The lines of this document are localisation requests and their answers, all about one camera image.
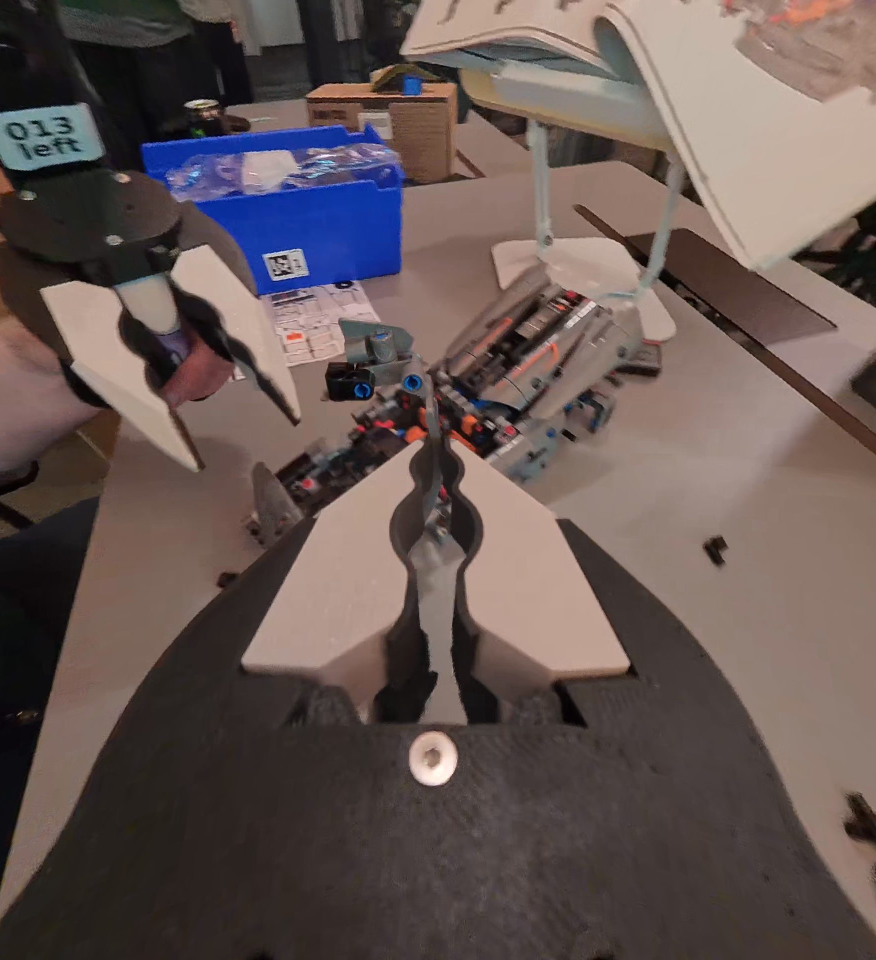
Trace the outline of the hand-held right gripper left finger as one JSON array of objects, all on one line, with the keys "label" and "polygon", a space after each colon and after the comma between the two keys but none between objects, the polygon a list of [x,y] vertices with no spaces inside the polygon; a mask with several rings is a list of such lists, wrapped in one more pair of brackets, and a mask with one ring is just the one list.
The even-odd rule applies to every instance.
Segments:
[{"label": "hand-held right gripper left finger", "polygon": [[413,441],[319,513],[243,654],[247,672],[340,688],[385,722],[420,720],[436,674],[410,554],[434,468],[430,441]]}]

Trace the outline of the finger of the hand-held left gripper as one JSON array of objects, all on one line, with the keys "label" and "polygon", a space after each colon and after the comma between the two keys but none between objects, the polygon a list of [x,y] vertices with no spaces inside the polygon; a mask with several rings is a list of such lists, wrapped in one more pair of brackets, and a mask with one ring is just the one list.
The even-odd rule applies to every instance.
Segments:
[{"label": "finger of the hand-held left gripper", "polygon": [[204,463],[160,390],[187,354],[177,330],[156,334],[113,289],[81,281],[39,294],[71,357],[72,372],[155,448],[191,472]]},{"label": "finger of the hand-held left gripper", "polygon": [[170,271],[176,305],[216,354],[239,366],[286,416],[301,421],[300,402],[267,309],[210,246],[183,251]]}]

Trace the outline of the person's dark green clothing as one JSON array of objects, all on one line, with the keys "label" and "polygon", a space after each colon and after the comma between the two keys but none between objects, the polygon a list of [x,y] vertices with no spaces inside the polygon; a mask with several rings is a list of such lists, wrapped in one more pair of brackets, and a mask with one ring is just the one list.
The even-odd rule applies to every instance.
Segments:
[{"label": "person's dark green clothing", "polygon": [[98,506],[0,539],[0,885]]}]

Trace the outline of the dark drink can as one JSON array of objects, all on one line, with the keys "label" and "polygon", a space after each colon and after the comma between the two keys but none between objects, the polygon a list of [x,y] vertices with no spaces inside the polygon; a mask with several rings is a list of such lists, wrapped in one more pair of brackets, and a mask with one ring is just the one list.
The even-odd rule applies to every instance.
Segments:
[{"label": "dark drink can", "polygon": [[183,110],[188,138],[220,138],[228,135],[226,114],[217,100],[190,100],[183,105]]}]

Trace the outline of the white instruction booklet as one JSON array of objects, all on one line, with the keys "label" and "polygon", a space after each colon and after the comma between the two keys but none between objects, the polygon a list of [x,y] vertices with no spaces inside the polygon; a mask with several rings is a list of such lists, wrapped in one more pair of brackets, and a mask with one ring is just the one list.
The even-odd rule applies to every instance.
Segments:
[{"label": "white instruction booklet", "polygon": [[756,269],[876,200],[876,2],[421,2],[477,103],[678,156]]}]

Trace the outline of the dark brown board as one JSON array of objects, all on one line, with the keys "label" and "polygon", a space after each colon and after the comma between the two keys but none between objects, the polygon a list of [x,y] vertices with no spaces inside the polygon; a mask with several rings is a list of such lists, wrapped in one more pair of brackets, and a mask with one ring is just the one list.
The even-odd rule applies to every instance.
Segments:
[{"label": "dark brown board", "polygon": [[838,330],[824,314],[686,226],[671,227],[654,291],[662,289],[766,348]]}]

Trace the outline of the clear plastic bags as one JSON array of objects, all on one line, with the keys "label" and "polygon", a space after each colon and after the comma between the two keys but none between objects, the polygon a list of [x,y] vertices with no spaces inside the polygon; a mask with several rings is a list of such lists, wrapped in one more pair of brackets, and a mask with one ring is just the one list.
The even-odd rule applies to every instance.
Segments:
[{"label": "clear plastic bags", "polygon": [[198,203],[360,181],[393,188],[404,184],[405,174],[397,152],[379,143],[360,142],[295,151],[197,154],[164,179],[176,201]]}]

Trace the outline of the white book stand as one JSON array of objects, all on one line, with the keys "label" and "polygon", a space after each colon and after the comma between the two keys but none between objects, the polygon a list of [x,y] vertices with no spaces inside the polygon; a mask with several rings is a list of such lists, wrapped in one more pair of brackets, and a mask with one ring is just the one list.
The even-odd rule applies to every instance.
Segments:
[{"label": "white book stand", "polygon": [[[536,235],[492,247],[501,288],[530,268],[543,265],[548,276],[585,292],[616,302],[634,302],[646,341],[663,344],[676,335],[674,320],[652,288],[666,260],[685,168],[654,101],[641,83],[600,78],[540,65],[500,61],[491,70],[464,69],[468,95],[479,105],[524,116],[532,158]],[[639,268],[624,241],[555,236],[550,199],[546,126],[560,126],[590,135],[609,135],[637,146],[667,148],[668,195],[648,254]]]}]

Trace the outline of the grey lego car model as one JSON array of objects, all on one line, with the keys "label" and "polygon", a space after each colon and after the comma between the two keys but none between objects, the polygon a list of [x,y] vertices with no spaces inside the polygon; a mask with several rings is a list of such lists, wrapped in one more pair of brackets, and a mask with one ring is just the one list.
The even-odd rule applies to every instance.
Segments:
[{"label": "grey lego car model", "polygon": [[[595,434],[615,404],[616,369],[646,344],[636,303],[551,279],[544,266],[522,272],[425,366],[439,406],[441,435],[463,442],[516,484],[550,465],[580,417]],[[425,440],[419,402],[386,388],[359,403],[347,439],[312,445],[278,471],[252,470],[253,509],[245,526],[263,548],[355,487],[416,440]]]}]

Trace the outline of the cardboard box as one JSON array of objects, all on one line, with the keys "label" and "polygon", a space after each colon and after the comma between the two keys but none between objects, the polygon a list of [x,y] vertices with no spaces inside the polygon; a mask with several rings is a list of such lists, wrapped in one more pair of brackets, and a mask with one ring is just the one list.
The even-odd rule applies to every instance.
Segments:
[{"label": "cardboard box", "polygon": [[372,91],[369,83],[327,83],[305,98],[309,126],[341,126],[350,133],[371,126],[399,155],[408,180],[422,186],[453,173],[457,101],[451,82],[425,82],[416,94]]}]

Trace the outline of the blue plastic bin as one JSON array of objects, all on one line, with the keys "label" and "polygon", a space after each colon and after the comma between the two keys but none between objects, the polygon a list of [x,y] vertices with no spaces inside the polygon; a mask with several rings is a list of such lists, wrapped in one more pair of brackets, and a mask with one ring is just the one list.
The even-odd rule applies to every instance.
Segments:
[{"label": "blue plastic bin", "polygon": [[259,294],[300,287],[374,279],[397,274],[402,265],[401,161],[374,126],[358,132],[344,126],[313,126],[199,139],[145,143],[145,172],[167,183],[200,157],[215,159],[273,151],[291,154],[360,150],[383,158],[383,171],[352,172],[351,179],[281,187],[264,194],[240,190],[195,200],[196,207],[240,246]]}]

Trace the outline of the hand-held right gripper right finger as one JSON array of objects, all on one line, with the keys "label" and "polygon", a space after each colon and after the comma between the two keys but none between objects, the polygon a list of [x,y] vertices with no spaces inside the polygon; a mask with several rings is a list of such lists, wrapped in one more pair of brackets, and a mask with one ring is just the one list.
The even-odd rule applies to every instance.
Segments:
[{"label": "hand-held right gripper right finger", "polygon": [[631,661],[558,518],[459,440],[446,443],[457,568],[451,657],[472,724]]}]

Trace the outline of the white sticker sheet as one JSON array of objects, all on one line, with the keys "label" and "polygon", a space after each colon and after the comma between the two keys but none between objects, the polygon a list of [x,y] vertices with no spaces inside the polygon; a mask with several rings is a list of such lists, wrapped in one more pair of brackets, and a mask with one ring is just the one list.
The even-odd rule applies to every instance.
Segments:
[{"label": "white sticker sheet", "polygon": [[345,337],[340,321],[380,321],[359,281],[265,294],[260,300],[290,368],[342,359]]}]

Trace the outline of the person's left hand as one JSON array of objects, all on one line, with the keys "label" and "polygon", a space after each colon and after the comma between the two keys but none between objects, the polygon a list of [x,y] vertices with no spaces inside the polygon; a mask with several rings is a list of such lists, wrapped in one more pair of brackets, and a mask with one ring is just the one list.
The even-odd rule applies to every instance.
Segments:
[{"label": "person's left hand", "polygon": [[213,396],[231,378],[233,363],[220,356],[190,328],[183,330],[188,354],[159,390],[171,409]]}]

